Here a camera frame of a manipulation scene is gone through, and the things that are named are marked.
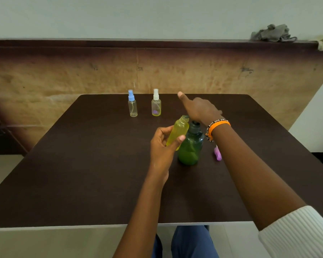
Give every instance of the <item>floor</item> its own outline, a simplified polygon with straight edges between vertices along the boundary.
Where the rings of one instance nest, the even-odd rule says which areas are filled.
[[[0,156],[0,183],[20,162],[21,156]],[[175,226],[159,226],[163,257],[171,256]],[[0,257],[91,258],[112,257],[124,227],[0,231]],[[210,234],[220,258],[270,258],[259,242],[253,222],[211,225]]]

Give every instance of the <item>gray cloth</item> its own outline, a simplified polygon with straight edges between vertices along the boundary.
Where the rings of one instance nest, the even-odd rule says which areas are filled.
[[[265,40],[268,42],[294,42],[297,37],[292,37],[288,33],[287,25],[281,24],[275,26],[274,24],[268,25],[268,29],[259,30],[259,32],[251,33],[251,40]]]

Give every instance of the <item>forearm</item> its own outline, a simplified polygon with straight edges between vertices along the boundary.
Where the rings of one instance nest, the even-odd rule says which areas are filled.
[[[158,226],[162,189],[163,184],[159,180],[149,176],[145,179],[114,258],[151,257]]]
[[[219,125],[212,136],[259,230],[306,205],[229,125]]]

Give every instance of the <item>blue spray cap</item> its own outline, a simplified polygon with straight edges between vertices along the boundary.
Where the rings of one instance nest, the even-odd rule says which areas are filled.
[[[134,100],[135,100],[135,98],[134,98],[134,94],[133,94],[133,90],[132,90],[132,89],[130,89],[130,90],[128,91],[128,100],[129,100],[129,101],[134,101]]]

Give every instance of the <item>person's left arm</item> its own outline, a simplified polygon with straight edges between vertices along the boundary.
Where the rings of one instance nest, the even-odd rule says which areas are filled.
[[[171,145],[166,141],[173,126],[158,128],[151,140],[151,162],[140,195],[113,258],[152,255],[157,232],[160,198],[176,148],[184,141],[180,136]]]

